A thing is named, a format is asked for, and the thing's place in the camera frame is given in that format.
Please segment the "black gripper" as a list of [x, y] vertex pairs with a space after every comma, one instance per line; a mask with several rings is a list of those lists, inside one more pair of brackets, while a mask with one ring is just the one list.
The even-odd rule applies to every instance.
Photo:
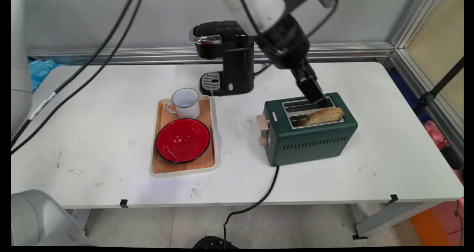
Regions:
[[263, 33], [259, 48], [278, 69], [288, 69], [308, 102], [320, 108], [330, 107], [317, 76], [307, 60], [309, 41], [298, 21], [288, 14]]

